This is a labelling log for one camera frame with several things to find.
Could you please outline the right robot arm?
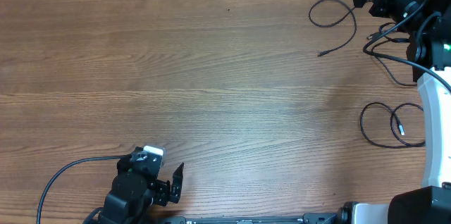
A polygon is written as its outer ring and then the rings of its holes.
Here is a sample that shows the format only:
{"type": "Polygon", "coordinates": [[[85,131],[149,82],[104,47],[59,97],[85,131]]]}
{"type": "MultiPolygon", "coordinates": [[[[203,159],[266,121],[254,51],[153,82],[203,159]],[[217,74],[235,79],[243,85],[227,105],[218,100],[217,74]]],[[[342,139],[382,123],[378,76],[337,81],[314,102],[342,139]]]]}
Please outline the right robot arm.
{"type": "Polygon", "coordinates": [[[450,0],[353,0],[372,2],[369,13],[391,18],[409,34],[403,63],[424,110],[426,166],[421,188],[393,197],[389,204],[347,203],[334,223],[450,222],[450,0]]]}

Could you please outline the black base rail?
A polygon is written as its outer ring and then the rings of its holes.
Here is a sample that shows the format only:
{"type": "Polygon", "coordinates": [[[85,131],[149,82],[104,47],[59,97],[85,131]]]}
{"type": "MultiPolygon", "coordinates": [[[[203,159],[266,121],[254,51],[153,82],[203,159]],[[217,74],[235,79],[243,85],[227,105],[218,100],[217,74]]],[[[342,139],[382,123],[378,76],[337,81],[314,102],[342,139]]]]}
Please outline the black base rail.
{"type": "Polygon", "coordinates": [[[338,213],[305,213],[302,216],[186,218],[182,216],[159,218],[157,224],[351,224],[352,218],[338,213]]]}

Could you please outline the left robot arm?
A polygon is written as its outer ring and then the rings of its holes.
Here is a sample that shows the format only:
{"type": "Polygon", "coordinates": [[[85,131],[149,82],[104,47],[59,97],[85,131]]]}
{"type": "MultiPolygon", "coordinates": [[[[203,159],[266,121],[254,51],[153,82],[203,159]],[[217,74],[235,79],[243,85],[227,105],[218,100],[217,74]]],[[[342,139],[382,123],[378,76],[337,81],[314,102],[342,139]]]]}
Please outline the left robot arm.
{"type": "Polygon", "coordinates": [[[183,169],[180,164],[173,180],[158,179],[166,150],[161,147],[136,147],[117,162],[118,174],[113,179],[104,205],[86,217],[83,224],[143,223],[147,209],[156,204],[166,206],[180,201],[183,187],[183,169]]]}

